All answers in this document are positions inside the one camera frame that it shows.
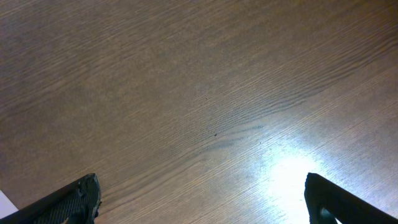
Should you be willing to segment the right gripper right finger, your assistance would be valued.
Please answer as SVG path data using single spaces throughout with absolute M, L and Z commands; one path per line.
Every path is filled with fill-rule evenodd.
M 397 224 L 396 218 L 316 173 L 307 174 L 304 197 L 310 224 Z

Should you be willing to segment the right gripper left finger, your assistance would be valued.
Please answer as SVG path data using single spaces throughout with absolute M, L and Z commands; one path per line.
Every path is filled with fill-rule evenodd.
M 94 224 L 100 205 L 100 183 L 90 173 L 2 218 L 1 224 Z

